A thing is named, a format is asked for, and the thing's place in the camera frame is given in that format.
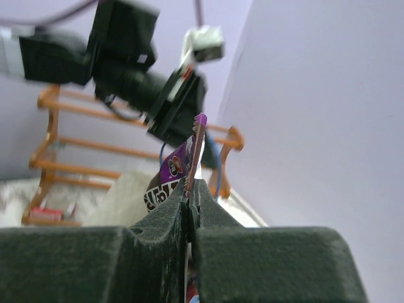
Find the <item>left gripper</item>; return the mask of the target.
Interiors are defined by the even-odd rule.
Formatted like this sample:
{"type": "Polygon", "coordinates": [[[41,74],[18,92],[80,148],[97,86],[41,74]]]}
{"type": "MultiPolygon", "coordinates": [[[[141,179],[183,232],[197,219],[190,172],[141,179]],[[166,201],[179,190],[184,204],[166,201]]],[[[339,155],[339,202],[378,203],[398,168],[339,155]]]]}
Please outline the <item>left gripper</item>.
{"type": "Polygon", "coordinates": [[[148,133],[177,148],[193,133],[194,117],[202,112],[205,79],[197,72],[174,71],[148,111],[148,133]]]}

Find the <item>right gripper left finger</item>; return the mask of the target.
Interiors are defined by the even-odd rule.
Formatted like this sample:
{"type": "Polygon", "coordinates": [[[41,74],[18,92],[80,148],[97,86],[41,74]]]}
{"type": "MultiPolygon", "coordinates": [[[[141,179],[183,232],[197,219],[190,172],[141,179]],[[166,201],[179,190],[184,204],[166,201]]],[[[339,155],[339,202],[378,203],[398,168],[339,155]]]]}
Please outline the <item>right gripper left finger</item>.
{"type": "Polygon", "coordinates": [[[132,227],[1,229],[2,302],[184,302],[183,183],[132,227]]]}

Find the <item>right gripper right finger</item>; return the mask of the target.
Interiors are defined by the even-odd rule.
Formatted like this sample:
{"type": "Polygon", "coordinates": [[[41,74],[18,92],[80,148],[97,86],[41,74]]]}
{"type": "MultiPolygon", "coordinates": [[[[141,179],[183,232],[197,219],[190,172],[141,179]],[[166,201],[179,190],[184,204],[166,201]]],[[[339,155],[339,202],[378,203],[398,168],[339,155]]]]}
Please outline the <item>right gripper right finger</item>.
{"type": "Polygon", "coordinates": [[[189,207],[201,302],[367,302],[337,231],[241,226],[202,180],[194,183],[189,207]]]}

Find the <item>brown chocolate candy pack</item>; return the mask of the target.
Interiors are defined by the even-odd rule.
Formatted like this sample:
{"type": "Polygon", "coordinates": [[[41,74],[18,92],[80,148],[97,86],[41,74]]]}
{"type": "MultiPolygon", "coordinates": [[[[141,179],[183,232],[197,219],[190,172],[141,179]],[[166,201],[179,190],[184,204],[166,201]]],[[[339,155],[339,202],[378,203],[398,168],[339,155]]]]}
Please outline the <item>brown chocolate candy pack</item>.
{"type": "Polygon", "coordinates": [[[201,178],[206,125],[204,113],[194,118],[191,136],[163,160],[144,195],[149,212],[138,224],[145,266],[140,302],[186,301],[189,253],[199,224],[193,186],[201,178]]]}

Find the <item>blue checkered paper bag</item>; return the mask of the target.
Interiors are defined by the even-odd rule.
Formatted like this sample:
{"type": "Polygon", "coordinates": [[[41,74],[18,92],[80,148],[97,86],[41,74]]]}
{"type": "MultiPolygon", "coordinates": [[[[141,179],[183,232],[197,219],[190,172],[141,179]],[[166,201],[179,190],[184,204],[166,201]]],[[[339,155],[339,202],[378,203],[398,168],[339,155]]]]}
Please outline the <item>blue checkered paper bag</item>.
{"type": "Polygon", "coordinates": [[[192,135],[163,162],[157,174],[127,171],[113,183],[98,206],[83,219],[84,227],[130,226],[160,206],[189,175],[193,163],[195,136],[192,135]]]}

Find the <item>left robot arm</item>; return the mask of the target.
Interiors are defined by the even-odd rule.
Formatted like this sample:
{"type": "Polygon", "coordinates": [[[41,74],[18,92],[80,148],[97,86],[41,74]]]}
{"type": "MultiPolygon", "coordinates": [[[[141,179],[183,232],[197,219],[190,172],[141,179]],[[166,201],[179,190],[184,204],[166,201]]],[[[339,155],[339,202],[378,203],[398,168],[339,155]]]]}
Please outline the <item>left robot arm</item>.
{"type": "Polygon", "coordinates": [[[97,99],[107,106],[125,100],[145,113],[150,134],[177,147],[192,135],[204,82],[192,68],[168,78],[150,71],[157,18],[157,11],[137,1],[102,1],[88,42],[49,25],[2,27],[1,72],[55,85],[93,81],[97,99]]]}

